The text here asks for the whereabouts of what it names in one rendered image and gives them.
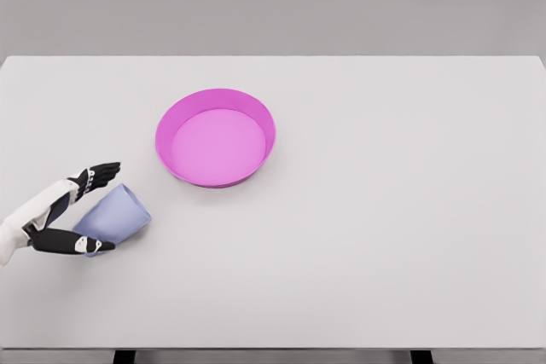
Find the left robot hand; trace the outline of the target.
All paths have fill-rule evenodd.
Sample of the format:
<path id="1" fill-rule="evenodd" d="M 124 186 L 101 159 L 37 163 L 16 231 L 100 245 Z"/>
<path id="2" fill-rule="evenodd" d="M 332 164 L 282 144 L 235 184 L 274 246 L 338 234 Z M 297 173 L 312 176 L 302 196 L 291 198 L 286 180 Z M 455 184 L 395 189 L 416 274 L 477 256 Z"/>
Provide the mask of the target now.
<path id="1" fill-rule="evenodd" d="M 16 251 L 28 246 L 38 252 L 71 256 L 114 250 L 116 245 L 111 241 L 52 228 L 51 223 L 86 194 L 105 188 L 120 169 L 119 162 L 84 168 L 52 183 L 5 217 L 0 222 L 0 268 Z"/>

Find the lavender blue cup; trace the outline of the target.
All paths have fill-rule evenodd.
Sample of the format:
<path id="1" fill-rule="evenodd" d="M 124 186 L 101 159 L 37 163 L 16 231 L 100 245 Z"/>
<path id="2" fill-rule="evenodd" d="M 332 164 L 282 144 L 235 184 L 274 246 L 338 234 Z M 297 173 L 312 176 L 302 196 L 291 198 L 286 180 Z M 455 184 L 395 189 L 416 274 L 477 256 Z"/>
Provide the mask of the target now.
<path id="1" fill-rule="evenodd" d="M 140 199 L 120 183 L 76 223 L 73 232 L 117 245 L 151 220 L 152 216 Z"/>

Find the pink round plate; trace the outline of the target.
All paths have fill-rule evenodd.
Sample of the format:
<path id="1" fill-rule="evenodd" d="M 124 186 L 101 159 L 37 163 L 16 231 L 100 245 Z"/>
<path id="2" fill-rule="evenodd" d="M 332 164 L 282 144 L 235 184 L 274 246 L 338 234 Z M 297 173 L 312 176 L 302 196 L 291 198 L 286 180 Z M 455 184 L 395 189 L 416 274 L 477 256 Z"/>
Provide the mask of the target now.
<path id="1" fill-rule="evenodd" d="M 157 124 L 154 146 L 178 179 L 203 188 L 246 181 L 267 161 L 276 143 L 269 108 L 243 91 L 216 88 L 185 96 Z"/>

